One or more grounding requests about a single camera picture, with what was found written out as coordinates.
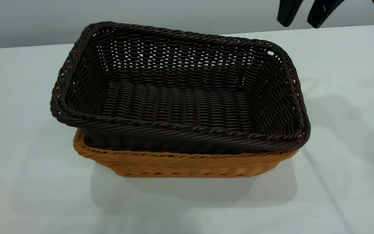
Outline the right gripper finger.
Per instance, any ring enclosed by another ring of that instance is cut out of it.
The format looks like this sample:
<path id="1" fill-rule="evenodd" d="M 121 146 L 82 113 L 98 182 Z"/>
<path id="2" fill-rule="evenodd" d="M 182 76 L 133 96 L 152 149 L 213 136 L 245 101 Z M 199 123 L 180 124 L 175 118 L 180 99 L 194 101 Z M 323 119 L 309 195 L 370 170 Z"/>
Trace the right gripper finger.
<path id="1" fill-rule="evenodd" d="M 302 0 L 280 0 L 277 21 L 282 26 L 289 27 L 302 2 Z"/>
<path id="2" fill-rule="evenodd" d="M 339 7 L 344 0 L 315 0 L 310 9 L 307 22 L 313 28 L 320 28 L 326 19 Z"/>

